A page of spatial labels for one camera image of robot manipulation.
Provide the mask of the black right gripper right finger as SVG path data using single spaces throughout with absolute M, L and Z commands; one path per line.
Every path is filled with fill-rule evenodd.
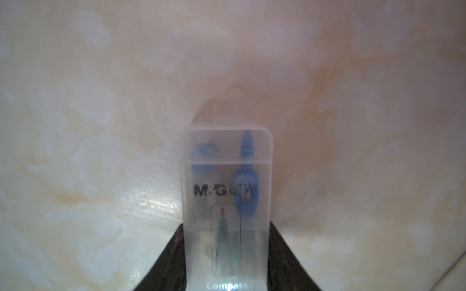
M 321 291 L 270 222 L 267 288 L 269 291 Z

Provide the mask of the blue compass set case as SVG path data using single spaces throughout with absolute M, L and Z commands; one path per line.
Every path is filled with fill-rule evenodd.
M 182 133 L 189 291 L 267 289 L 273 137 L 257 112 L 213 99 Z

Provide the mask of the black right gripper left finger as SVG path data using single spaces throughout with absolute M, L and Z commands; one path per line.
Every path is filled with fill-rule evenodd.
M 187 286 L 183 224 L 134 291 L 185 291 Z

